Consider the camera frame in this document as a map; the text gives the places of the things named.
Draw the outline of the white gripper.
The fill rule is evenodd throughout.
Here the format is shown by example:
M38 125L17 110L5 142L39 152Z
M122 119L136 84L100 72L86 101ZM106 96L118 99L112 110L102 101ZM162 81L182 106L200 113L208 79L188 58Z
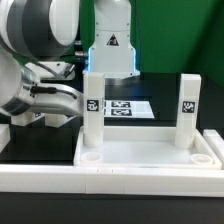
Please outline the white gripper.
M41 83L31 87L32 112L82 116L84 95L67 85Z

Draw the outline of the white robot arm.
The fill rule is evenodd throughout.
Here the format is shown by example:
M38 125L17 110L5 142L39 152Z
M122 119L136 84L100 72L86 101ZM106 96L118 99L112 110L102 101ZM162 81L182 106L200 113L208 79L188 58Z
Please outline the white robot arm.
M137 76L130 43L129 0L93 0L95 40L88 70L119 81ZM0 0L0 113L27 111L83 113L83 94L69 86L48 84L14 57L40 65L62 56L75 43L81 0Z

